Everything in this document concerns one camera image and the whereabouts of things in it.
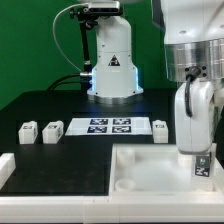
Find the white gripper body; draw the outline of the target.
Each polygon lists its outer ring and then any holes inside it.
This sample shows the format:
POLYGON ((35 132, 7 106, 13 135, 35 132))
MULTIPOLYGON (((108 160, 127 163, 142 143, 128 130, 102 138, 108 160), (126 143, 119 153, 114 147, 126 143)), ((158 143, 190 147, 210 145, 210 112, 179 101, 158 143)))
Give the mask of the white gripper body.
POLYGON ((211 148, 213 141, 214 88, 210 81, 199 79, 190 85, 190 108, 186 114, 183 83, 175 95, 176 145, 182 154, 201 154, 211 148))

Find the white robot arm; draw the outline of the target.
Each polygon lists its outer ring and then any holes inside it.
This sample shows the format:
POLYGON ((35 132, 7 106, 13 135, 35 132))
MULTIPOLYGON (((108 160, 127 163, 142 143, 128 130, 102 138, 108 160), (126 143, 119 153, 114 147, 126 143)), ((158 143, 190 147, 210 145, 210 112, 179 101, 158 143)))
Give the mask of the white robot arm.
MULTIPOLYGON (((217 85, 224 79, 224 0, 151 0, 165 28, 167 77, 181 84, 175 96, 176 144, 185 154, 208 151, 213 140, 217 85)), ((98 61, 88 96, 123 103, 141 94, 131 59, 131 27, 116 1, 91 2, 98 61)))

